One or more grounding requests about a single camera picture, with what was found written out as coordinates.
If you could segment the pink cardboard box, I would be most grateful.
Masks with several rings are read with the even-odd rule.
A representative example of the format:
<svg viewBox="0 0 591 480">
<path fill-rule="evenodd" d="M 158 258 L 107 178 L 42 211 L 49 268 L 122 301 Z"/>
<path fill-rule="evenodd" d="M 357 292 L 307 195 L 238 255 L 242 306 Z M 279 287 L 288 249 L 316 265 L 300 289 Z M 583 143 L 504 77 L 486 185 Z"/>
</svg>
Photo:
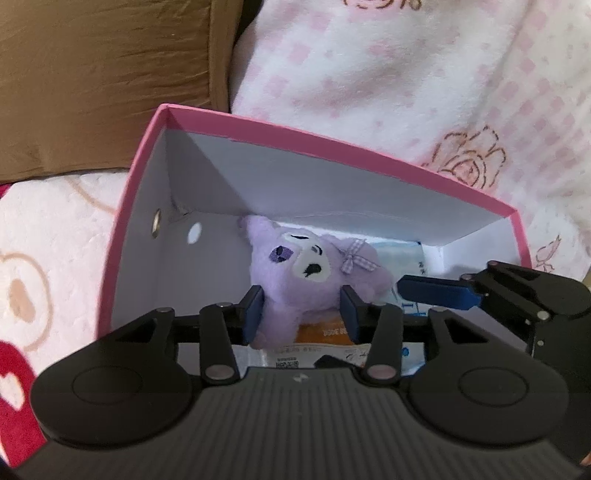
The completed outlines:
<svg viewBox="0 0 591 480">
<path fill-rule="evenodd" d="M 106 257 L 97 332 L 157 307 L 180 315 L 242 299 L 250 250 L 238 219 L 419 244 L 423 272 L 491 260 L 529 266 L 519 213 L 432 171 L 360 147 L 211 110 L 164 104 L 127 179 Z"/>
</svg>

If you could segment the orange white mask pack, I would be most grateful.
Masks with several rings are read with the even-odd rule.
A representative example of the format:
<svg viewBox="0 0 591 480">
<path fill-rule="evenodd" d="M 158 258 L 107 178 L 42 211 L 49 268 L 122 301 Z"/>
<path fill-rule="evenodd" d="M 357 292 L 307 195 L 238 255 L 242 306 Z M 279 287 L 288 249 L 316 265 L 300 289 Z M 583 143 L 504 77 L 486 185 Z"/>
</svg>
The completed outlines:
<svg viewBox="0 0 591 480">
<path fill-rule="evenodd" d="M 342 318 L 305 324 L 298 329 L 297 339 L 278 349 L 259 350 L 259 365 L 270 368 L 312 368 L 322 356 L 328 355 L 356 366 L 364 366 L 369 344 L 353 344 Z"/>
</svg>

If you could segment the purple plush toy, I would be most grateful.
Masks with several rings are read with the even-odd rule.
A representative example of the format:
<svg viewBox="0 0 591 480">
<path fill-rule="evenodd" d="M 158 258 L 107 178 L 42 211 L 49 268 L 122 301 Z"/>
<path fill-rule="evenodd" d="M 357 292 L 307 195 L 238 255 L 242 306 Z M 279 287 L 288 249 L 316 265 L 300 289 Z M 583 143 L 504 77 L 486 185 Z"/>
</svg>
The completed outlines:
<svg viewBox="0 0 591 480">
<path fill-rule="evenodd" d="M 368 303 L 393 287 L 392 273 L 366 240 L 317 235 L 259 215 L 242 217 L 239 228 L 252 246 L 250 282 L 264 294 L 256 349 L 293 344 L 301 326 L 327 320 L 344 286 Z"/>
</svg>

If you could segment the brown pillow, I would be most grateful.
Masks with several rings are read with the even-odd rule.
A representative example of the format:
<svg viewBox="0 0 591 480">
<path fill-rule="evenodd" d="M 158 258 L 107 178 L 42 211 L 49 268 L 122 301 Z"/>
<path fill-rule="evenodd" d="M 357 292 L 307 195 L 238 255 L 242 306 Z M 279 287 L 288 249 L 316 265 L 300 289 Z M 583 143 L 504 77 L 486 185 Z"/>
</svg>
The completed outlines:
<svg viewBox="0 0 591 480">
<path fill-rule="evenodd" d="M 1 179 L 128 166 L 163 103 L 228 110 L 238 1 L 5 1 Z"/>
</svg>

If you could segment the pink floral pillow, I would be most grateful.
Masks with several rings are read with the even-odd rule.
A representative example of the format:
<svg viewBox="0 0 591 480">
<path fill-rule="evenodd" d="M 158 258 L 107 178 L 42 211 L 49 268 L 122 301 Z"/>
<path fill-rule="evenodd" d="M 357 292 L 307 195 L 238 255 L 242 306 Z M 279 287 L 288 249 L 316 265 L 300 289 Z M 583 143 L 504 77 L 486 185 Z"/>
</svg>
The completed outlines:
<svg viewBox="0 0 591 480">
<path fill-rule="evenodd" d="M 518 209 L 536 269 L 590 269 L 586 1 L 266 1 L 236 115 L 420 165 Z"/>
</svg>

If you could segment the red bear print blanket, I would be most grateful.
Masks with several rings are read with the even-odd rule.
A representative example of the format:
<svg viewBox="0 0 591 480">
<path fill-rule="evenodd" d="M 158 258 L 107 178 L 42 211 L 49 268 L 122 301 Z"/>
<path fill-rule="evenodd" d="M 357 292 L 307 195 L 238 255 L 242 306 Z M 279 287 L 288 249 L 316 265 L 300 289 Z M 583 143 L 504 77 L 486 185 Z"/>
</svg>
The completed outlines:
<svg viewBox="0 0 591 480">
<path fill-rule="evenodd" d="M 1 189 L 1 458 L 11 467 L 45 442 L 29 403 L 33 381 L 96 338 L 126 178 L 101 171 Z"/>
</svg>

